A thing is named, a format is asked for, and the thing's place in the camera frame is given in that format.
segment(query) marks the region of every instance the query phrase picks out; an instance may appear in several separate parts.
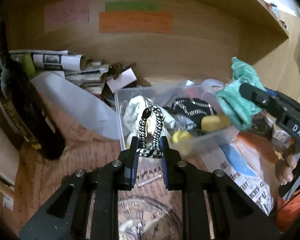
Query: clock print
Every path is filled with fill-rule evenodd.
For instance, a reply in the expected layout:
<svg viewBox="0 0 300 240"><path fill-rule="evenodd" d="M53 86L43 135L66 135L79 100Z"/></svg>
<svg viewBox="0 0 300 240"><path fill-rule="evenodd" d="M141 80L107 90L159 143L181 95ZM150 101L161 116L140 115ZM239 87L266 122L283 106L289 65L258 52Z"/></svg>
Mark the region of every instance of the clock print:
<svg viewBox="0 0 300 240"><path fill-rule="evenodd" d="M134 196L118 202L120 240L180 240L181 221L152 198Z"/></svg>

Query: plastic storage box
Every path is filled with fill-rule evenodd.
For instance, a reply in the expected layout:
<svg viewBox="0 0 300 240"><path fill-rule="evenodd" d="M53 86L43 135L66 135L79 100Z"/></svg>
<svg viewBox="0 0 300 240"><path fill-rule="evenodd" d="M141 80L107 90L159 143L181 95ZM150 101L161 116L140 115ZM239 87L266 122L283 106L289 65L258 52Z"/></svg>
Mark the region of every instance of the plastic storage box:
<svg viewBox="0 0 300 240"><path fill-rule="evenodd" d="M204 91L201 85L191 86L166 86L157 85L154 87L126 88L115 93L115 105L117 113L118 130L120 137L121 150L126 150L126 140L130 130L123 122L123 116L130 100L136 96L149 98L154 104L161 107L171 107L176 98L199 98L209 103L217 113L220 108L213 93ZM218 145L229 143L236 135L238 130L234 126L218 130L206 135L198 136L193 139L183 140L178 144L170 145L171 148L180 152L181 156L192 154L204 154L214 150Z"/></svg>

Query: green towel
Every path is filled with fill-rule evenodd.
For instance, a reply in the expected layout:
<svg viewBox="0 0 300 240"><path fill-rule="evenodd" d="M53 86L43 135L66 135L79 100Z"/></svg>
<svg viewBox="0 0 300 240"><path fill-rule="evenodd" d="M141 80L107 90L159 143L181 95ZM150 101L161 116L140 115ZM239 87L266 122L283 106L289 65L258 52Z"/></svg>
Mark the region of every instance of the green towel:
<svg viewBox="0 0 300 240"><path fill-rule="evenodd" d="M238 130L248 130L252 125L251 116L261 112L262 109L240 95L240 85L249 83L264 91L265 88L256 71L249 64L233 57L231 68L233 71L232 82L216 93L216 99L222 111Z"/></svg>

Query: person's hand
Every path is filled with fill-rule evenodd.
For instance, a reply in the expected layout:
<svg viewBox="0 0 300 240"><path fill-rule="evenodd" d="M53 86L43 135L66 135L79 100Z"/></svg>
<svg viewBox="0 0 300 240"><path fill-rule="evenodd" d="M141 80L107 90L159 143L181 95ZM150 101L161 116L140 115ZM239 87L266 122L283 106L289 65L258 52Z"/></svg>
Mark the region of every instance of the person's hand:
<svg viewBox="0 0 300 240"><path fill-rule="evenodd" d="M294 153L294 146L290 146L287 150L283 151L283 159L278 160L275 164L275 176L284 185L293 180L292 171L297 166Z"/></svg>

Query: dark glass bottle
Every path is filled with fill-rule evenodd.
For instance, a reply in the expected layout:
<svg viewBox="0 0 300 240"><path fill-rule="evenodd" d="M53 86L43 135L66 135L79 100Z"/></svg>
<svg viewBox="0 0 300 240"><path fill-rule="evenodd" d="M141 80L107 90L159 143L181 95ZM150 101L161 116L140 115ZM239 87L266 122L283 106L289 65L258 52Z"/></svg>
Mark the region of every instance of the dark glass bottle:
<svg viewBox="0 0 300 240"><path fill-rule="evenodd" d="M65 140L47 116L23 67L8 51L5 23L0 22L0 102L22 136L45 158L61 156Z"/></svg>

